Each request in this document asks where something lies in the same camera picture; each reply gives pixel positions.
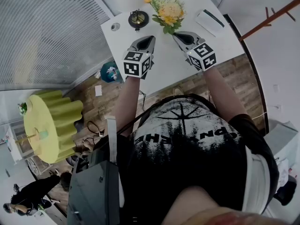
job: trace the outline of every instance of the lamp base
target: lamp base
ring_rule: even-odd
[[[148,24],[149,16],[145,12],[137,10],[130,14],[128,22],[135,30],[139,30]]]

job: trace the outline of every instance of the floor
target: floor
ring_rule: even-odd
[[[258,89],[258,85],[255,79],[255,74],[251,68],[250,62],[247,56],[241,55],[227,62],[217,65],[217,69],[223,75],[230,87],[236,92],[243,105],[245,106],[248,114],[252,117],[258,117],[263,113],[263,105]],[[102,96],[95,96],[95,86],[102,86]],[[195,93],[208,98],[208,90],[202,73],[198,73],[183,81],[180,81],[173,86],[166,88],[154,96],[147,96],[145,101],[145,109],[157,101],[171,96],[173,94],[174,87],[180,87],[185,94]],[[83,102],[83,117],[84,117],[84,129],[73,136],[74,142],[77,147],[82,146],[83,139],[93,137],[95,134],[90,132],[87,128],[87,122],[93,121],[100,130],[105,128],[105,116],[108,115],[115,101],[118,98],[122,87],[122,83],[105,83],[101,79],[96,79],[94,76],[90,77],[73,90],[71,90],[66,97],[70,97],[72,100],[81,100]],[[139,101],[137,114],[143,112],[143,101]],[[254,123],[259,130],[264,131],[265,120],[264,116],[260,116],[254,119]],[[90,127],[91,130],[97,132],[95,126]],[[70,170],[66,161],[62,161],[54,165],[54,168],[58,168],[61,172]],[[50,193],[52,199],[60,200],[59,207],[67,212],[68,193],[62,190],[60,185],[57,185]]]

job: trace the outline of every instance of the black hair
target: black hair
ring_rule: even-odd
[[[8,203],[3,204],[3,209],[5,210],[5,212],[11,213]]]
[[[65,192],[68,192],[70,189],[71,177],[72,174],[69,172],[63,172],[60,176],[60,184]]]

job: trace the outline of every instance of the round table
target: round table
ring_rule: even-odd
[[[72,135],[77,133],[74,122],[82,118],[83,103],[71,102],[62,92],[42,91],[26,101],[28,110],[24,126],[35,154],[46,163],[57,163],[75,152]]]

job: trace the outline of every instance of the person in black clothes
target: person in black clothes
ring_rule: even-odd
[[[111,114],[117,131],[124,128],[116,157],[121,223],[285,224],[258,215],[278,182],[271,150],[218,70],[203,76],[214,105],[175,91],[149,108],[134,132],[140,79],[126,79]],[[107,127],[97,148],[109,157]]]
[[[51,206],[48,200],[43,197],[58,183],[60,177],[52,175],[46,179],[40,179],[25,186],[21,191],[18,191],[16,184],[14,190],[17,194],[13,195],[10,203],[5,203],[3,209],[7,213],[16,212],[20,216],[30,215],[32,211],[38,210],[39,206],[44,209]]]

